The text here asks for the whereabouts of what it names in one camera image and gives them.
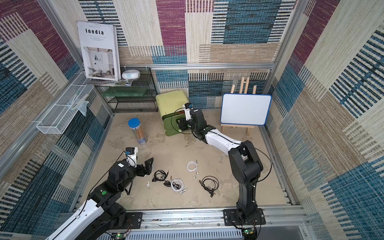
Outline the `white earphones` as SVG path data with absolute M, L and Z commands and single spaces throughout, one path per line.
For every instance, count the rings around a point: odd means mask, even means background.
M 198 161 L 197 160 L 190 160 L 188 163 L 187 163 L 187 165 L 186 165 L 186 167 L 187 167 L 187 171 L 188 172 L 193 172 L 194 173 L 194 179 L 196 180 L 197 179 L 197 176 L 198 176 L 198 174 L 199 174 L 199 172 L 198 172 Z
M 163 185 L 165 187 L 171 188 L 174 192 L 178 192 L 180 194 L 184 193 L 187 190 L 185 188 L 184 182 L 181 179 L 173 179 L 167 181 L 153 178 L 152 182 L 163 182 Z

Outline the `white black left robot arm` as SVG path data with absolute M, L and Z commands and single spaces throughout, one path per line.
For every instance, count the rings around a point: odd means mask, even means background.
M 109 230 L 139 228 L 142 213 L 128 213 L 117 200 L 122 193 L 130 194 L 135 177 L 149 176 L 153 168 L 153 158 L 137 167 L 126 160 L 114 163 L 107 180 L 95 187 L 84 204 L 47 239 L 95 240 Z

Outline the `clear pencil tub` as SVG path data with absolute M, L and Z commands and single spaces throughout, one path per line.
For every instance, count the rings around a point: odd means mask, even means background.
M 138 143 L 144 145 L 147 141 L 140 120 L 138 118 L 132 118 L 128 121 L 128 125 L 135 134 Z

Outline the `Inedia magazine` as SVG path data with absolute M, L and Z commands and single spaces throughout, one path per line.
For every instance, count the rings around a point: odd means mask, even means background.
M 113 25 L 77 22 L 85 75 L 102 81 L 121 79 L 117 29 Z

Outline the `blue framed whiteboard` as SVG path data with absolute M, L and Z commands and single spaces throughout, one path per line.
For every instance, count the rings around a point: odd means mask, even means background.
M 271 103 L 271 95 L 224 94 L 220 122 L 229 125 L 265 125 Z

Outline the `white earphones left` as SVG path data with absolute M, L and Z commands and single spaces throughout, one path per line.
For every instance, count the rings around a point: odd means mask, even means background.
M 184 182 L 181 179 L 173 179 L 167 181 L 153 178 L 152 182 L 163 182 L 163 185 L 165 187 L 171 188 L 174 192 L 178 192 L 180 194 L 184 193 L 187 190 L 185 188 Z

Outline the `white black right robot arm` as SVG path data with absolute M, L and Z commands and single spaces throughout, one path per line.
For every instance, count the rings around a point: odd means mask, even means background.
M 190 130 L 191 134 L 207 145 L 216 147 L 229 157 L 231 171 L 239 183 L 239 198 L 236 203 L 236 217 L 231 223 L 241 225 L 264 225 L 266 220 L 263 210 L 256 202 L 256 186 L 264 170 L 258 155 L 262 152 L 250 141 L 236 141 L 222 134 L 215 127 L 207 124 L 200 109 L 192 106 L 177 109 L 171 116 L 171 126 L 178 133 Z

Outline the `green drawer cabinet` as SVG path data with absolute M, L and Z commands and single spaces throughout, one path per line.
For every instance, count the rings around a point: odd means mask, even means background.
M 183 106 L 189 102 L 183 90 L 176 90 L 156 96 L 157 105 L 167 137 L 179 134 L 176 120 L 184 118 Z

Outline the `white oval device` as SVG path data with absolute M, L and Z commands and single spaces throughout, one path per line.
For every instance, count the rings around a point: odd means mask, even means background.
M 122 73 L 122 79 L 124 80 L 137 80 L 141 77 L 141 72 L 139 70 L 125 70 Z

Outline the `black braided earphones left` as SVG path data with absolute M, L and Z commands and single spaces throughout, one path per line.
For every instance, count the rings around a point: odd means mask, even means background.
M 165 172 L 164 170 L 157 170 L 154 173 L 152 182 L 163 182 L 164 186 L 171 187 L 171 182 L 167 180 L 169 172 Z

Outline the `white earphones right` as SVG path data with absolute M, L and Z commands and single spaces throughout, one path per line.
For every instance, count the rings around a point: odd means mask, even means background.
M 199 174 L 199 172 L 198 172 L 198 161 L 197 160 L 190 160 L 188 163 L 187 163 L 187 165 L 186 165 L 186 167 L 187 167 L 187 171 L 188 172 L 193 172 L 194 173 L 194 179 L 196 180 L 197 179 L 197 176 L 198 176 L 198 174 Z

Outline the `black earphones right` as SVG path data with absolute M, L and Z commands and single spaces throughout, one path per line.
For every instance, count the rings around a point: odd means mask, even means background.
M 212 198 L 215 195 L 215 191 L 220 186 L 219 180 L 214 176 L 205 176 L 202 180 L 199 180 L 200 185 L 210 194 Z

